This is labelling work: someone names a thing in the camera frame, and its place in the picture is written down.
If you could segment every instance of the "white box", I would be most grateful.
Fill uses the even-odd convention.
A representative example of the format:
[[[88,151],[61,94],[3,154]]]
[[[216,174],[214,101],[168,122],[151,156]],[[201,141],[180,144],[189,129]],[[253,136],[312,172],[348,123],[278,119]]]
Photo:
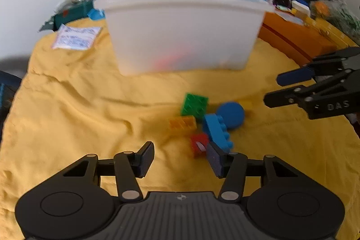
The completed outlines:
[[[264,0],[95,0],[105,10],[123,75],[242,69],[266,11]]]

